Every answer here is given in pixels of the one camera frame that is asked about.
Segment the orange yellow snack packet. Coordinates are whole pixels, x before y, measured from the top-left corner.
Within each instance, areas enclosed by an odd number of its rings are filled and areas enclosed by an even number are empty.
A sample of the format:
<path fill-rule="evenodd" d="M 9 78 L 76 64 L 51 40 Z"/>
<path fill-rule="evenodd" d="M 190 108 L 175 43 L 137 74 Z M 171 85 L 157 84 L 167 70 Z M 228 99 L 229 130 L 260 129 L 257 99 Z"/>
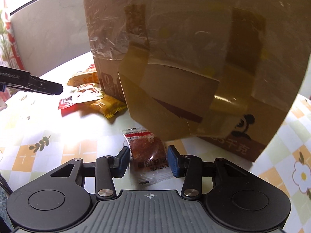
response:
<path fill-rule="evenodd" d="M 67 82 L 68 86 L 80 86 L 87 83 L 99 83 L 96 67 L 91 64 L 86 70 L 74 74 Z"/>

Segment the cardboard box with plastic liner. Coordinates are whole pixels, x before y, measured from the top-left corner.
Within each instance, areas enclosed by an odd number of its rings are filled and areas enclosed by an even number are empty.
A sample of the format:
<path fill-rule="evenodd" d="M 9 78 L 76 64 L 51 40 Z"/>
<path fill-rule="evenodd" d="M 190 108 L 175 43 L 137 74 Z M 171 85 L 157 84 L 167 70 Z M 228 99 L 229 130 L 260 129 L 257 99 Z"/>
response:
<path fill-rule="evenodd" d="M 100 85 L 162 140 L 255 161 L 310 57 L 310 0 L 83 0 Z"/>

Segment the clear brown jerky snack packet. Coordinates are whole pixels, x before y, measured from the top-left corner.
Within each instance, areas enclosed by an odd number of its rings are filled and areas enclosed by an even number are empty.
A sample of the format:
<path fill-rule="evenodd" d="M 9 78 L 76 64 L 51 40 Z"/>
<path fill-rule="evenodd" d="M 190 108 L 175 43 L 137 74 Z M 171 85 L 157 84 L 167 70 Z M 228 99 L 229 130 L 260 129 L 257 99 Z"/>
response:
<path fill-rule="evenodd" d="M 130 175 L 136 185 L 147 186 L 173 178 L 162 140 L 145 128 L 122 131 L 130 149 Z"/>

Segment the checkered floral bed sheet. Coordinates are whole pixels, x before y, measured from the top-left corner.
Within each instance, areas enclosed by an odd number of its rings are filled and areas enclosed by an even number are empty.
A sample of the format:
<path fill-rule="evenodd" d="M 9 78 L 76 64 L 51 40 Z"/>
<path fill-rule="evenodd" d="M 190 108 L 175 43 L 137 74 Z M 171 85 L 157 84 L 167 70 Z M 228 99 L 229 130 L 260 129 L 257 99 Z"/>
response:
<path fill-rule="evenodd" d="M 138 124 L 127 111 L 110 119 L 85 104 L 60 110 L 59 96 L 20 91 L 1 111 L 1 174 L 13 190 L 74 158 L 94 162 L 127 145 L 123 130 Z M 255 162 L 242 158 L 247 144 L 232 138 L 189 137 L 171 141 L 181 154 L 204 161 L 226 158 L 281 189 L 292 204 L 285 232 L 310 232 L 310 100 L 298 95 L 272 141 Z M 115 179 L 122 201 L 100 207 L 93 228 L 102 232 L 200 232 L 211 220 L 176 198 L 183 179 L 150 186 L 129 172 Z"/>

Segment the red white snack packet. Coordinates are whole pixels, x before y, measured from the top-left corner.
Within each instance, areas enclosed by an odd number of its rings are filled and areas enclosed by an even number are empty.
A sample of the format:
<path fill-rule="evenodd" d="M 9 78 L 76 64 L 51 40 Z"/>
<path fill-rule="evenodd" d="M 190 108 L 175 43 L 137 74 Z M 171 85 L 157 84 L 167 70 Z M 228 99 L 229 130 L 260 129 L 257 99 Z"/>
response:
<path fill-rule="evenodd" d="M 69 93 L 59 101 L 59 110 L 69 108 L 75 104 L 93 102 L 103 98 L 100 85 L 97 83 L 86 83 L 72 87 Z"/>

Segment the red floral curtain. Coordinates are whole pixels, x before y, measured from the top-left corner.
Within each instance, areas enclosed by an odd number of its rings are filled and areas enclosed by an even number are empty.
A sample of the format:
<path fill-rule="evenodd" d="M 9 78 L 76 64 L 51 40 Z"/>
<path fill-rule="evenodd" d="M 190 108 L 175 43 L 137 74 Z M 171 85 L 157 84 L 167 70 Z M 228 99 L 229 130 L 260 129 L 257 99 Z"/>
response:
<path fill-rule="evenodd" d="M 11 73 L 13 68 L 25 69 L 18 52 L 6 1 L 1 0 L 1 102 L 6 102 L 17 92 L 16 89 L 5 86 L 7 82 L 14 82 Z"/>

